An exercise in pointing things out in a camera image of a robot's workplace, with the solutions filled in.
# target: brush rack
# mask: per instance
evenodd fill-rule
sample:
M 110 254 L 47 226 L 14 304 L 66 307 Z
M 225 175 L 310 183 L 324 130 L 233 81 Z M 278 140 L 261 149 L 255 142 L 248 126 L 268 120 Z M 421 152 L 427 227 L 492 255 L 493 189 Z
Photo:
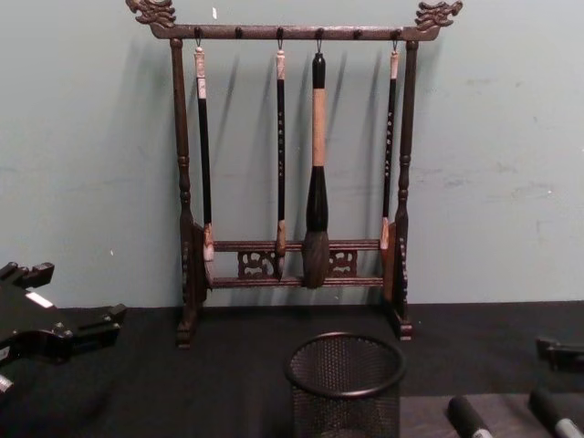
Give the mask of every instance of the brush rack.
M 412 130 L 416 82 L 416 58 L 421 41 L 433 41 L 443 27 L 453 23 L 463 3 L 437 5 L 419 3 L 415 26 L 232 26 L 175 24 L 172 0 L 126 0 L 136 20 L 148 25 L 158 39 L 169 40 L 172 53 L 174 92 L 174 122 L 179 168 L 181 200 L 180 233 L 182 257 L 182 318 L 176 333 L 179 348 L 188 349 L 196 324 L 210 289 L 203 263 L 203 228 L 191 211 L 189 177 L 189 141 L 184 95 L 183 41 L 185 39 L 255 39 L 255 40 L 351 40 L 404 41 L 406 67 L 401 107 L 400 175 L 398 207 L 391 224 L 390 246 L 381 276 L 360 276 L 357 272 L 359 252 L 380 252 L 380 239 L 330 241 L 330 267 L 324 287 L 380 287 L 382 308 L 399 339 L 412 337 L 408 318 L 408 275 L 406 255 L 408 244 L 408 187 L 412 155 Z M 287 252 L 299 252 L 300 241 L 287 241 Z M 239 287 L 302 287 L 302 277 L 283 276 L 276 272 L 276 240 L 215 241 L 215 252 L 237 253 L 238 272 L 235 277 L 216 277 L 213 289 Z

